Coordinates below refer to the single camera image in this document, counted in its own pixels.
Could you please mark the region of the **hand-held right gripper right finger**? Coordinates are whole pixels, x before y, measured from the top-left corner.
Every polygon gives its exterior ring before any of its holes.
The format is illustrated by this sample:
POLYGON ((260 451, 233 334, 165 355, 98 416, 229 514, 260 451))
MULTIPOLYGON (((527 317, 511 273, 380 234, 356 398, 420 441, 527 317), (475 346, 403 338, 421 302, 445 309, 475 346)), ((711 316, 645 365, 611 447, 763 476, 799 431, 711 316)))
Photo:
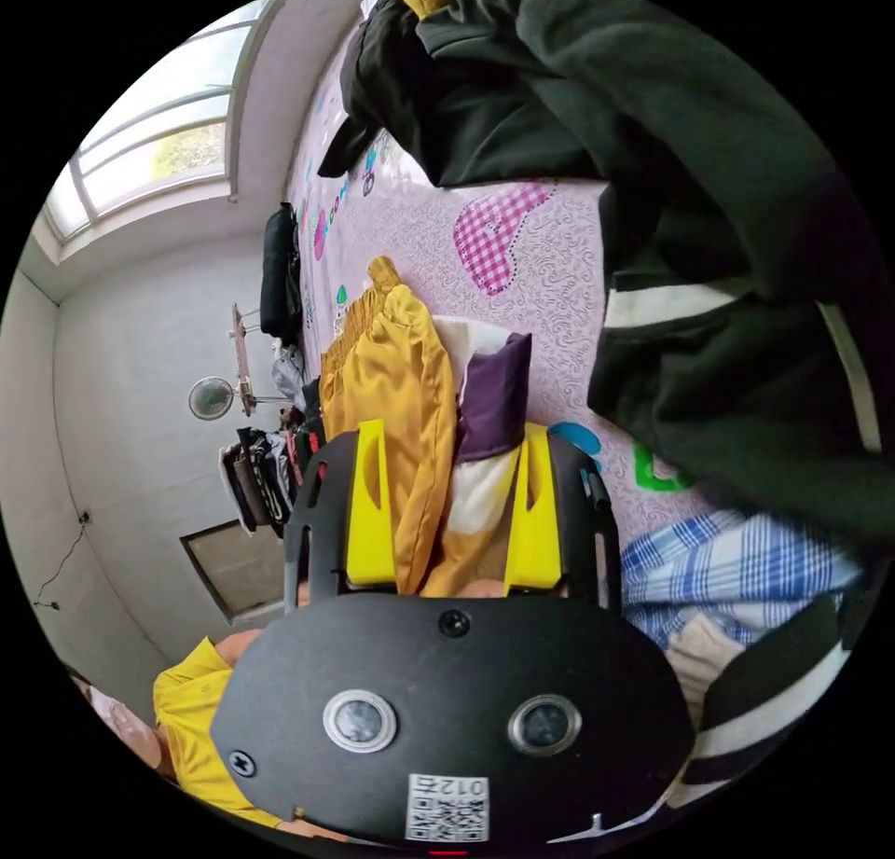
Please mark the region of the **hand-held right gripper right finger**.
POLYGON ((525 425, 519 450, 503 586, 552 589, 563 575, 547 430, 525 425))

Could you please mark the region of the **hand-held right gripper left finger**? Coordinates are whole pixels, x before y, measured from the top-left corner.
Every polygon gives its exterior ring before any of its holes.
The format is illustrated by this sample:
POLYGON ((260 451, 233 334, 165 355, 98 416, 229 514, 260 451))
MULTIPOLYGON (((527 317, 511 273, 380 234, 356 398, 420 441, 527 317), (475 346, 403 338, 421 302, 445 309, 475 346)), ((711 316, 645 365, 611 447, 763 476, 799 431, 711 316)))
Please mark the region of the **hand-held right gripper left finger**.
POLYGON ((392 509, 384 422, 361 423, 351 486, 346 576, 353 587, 395 587, 392 509))

